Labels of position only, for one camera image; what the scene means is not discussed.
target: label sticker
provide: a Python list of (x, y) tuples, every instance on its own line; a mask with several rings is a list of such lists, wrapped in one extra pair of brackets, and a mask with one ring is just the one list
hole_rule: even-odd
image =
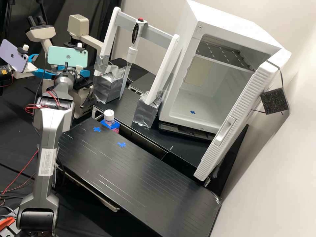
[(57, 149), (42, 148), (39, 163), (39, 176), (52, 176), (56, 163)]

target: open fridge door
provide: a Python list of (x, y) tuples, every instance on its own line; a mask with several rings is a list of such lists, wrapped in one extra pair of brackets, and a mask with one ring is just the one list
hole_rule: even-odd
[[(268, 61), (282, 69), (290, 56), (291, 53), (282, 48)], [(222, 161), (241, 130), (245, 127), (248, 118), (252, 115), (252, 109), (256, 107), (260, 94), (267, 89), (277, 71), (278, 69), (268, 62), (262, 63), (255, 71), (203, 155), (194, 173), (196, 178), (201, 181), (205, 180)]]

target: smartphone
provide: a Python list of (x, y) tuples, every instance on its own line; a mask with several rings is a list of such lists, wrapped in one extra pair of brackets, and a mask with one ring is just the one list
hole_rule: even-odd
[(76, 50), (74, 48), (65, 48), (58, 46), (50, 46), (48, 48), (47, 61), (53, 65), (65, 65), (68, 62), (68, 66), (87, 67), (88, 65), (88, 51)]
[(19, 53), (17, 47), (6, 39), (4, 39), (0, 45), (0, 58), (20, 73), (24, 72), (29, 60), (28, 55)]

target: black foam pad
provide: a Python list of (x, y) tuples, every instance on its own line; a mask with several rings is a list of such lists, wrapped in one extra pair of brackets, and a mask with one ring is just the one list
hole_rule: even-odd
[(266, 114), (273, 114), (289, 109), (283, 88), (264, 92), (260, 97)]

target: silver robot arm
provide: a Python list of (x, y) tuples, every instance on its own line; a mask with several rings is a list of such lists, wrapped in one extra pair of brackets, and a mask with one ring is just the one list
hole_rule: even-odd
[(33, 126), (41, 135), (34, 189), (22, 199), (16, 226), (21, 231), (16, 236), (54, 236), (59, 199), (51, 193), (55, 168), (58, 139), (71, 126), (74, 111), (72, 89), (74, 77), (71, 73), (61, 73), (55, 81), (54, 91), (58, 104), (49, 93), (43, 93), (37, 104), (47, 108), (35, 110)]

